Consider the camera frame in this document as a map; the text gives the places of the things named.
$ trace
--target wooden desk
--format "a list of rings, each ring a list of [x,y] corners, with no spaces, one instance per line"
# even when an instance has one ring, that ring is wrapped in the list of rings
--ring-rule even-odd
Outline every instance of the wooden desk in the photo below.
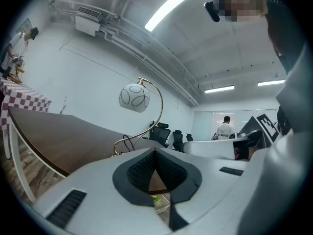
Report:
[[[45,165],[62,177],[67,177],[86,164],[111,158],[113,147],[123,134],[111,131],[83,121],[70,115],[35,112],[9,107],[11,116],[10,142],[11,151],[18,177],[29,199],[36,199],[25,178],[17,135],[27,147]],[[148,147],[164,148],[160,143],[140,139],[135,149]],[[128,152],[124,144],[119,144],[117,152]],[[158,174],[155,172],[150,182],[151,195],[167,192]]]

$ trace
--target ceiling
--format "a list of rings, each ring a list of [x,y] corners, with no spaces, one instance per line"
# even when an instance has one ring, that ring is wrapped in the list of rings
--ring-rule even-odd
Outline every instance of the ceiling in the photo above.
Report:
[[[81,3],[101,12],[104,25],[118,27],[123,40],[151,57],[199,104],[209,100],[205,89],[255,87],[258,81],[285,78],[268,38],[265,18],[245,23],[221,18],[215,23],[203,7],[212,0],[185,0],[152,32],[147,31],[145,24],[166,1],[56,0],[55,7],[73,11]],[[120,22],[114,15],[120,16]],[[57,20],[73,19],[60,13]]]

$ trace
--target desk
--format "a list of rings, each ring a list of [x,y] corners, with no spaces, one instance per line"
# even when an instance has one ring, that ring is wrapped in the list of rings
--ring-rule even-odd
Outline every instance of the desk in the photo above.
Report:
[[[25,84],[16,84],[11,80],[5,80],[0,77],[0,91],[4,98],[1,104],[0,125],[3,131],[3,143],[5,156],[10,158],[10,150],[8,144],[8,129],[10,124],[10,115],[8,107],[18,107],[32,111],[47,112],[51,101],[43,95],[29,88]]]
[[[71,115],[15,107],[9,107],[9,114],[13,162],[25,193],[32,202],[36,199],[22,169],[18,135],[39,160],[62,177],[67,177],[91,162],[111,158],[114,154],[114,143],[123,137],[122,133],[96,126]],[[148,147],[164,148],[158,142],[146,139],[140,139],[135,145],[135,149]],[[119,144],[117,152],[128,150],[124,144]],[[165,192],[166,187],[155,172],[150,182],[149,194]]]

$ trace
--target office chair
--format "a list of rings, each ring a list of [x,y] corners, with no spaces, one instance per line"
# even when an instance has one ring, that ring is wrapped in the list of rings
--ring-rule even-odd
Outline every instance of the office chair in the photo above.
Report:
[[[180,148],[182,146],[182,133],[181,133],[181,131],[175,130],[175,132],[173,132],[173,136],[174,136],[173,147],[175,148],[176,151],[180,151]]]
[[[150,140],[154,140],[162,144],[165,148],[169,146],[168,143],[166,143],[168,136],[171,134],[171,130],[168,129],[167,123],[158,123],[157,126],[155,126],[152,130],[150,130]]]
[[[190,141],[193,141],[194,139],[192,138],[191,134],[187,134],[187,141],[190,142]]]

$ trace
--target red and white checkered cloth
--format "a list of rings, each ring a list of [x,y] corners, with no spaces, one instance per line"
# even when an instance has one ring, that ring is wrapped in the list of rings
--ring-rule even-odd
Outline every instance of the red and white checkered cloth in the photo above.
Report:
[[[9,106],[32,111],[47,112],[51,105],[51,100],[48,100],[46,97],[28,86],[24,84],[16,84],[13,81],[5,80],[2,77],[0,77],[0,91],[4,95],[1,105],[1,130],[9,129],[11,120],[8,115]]]

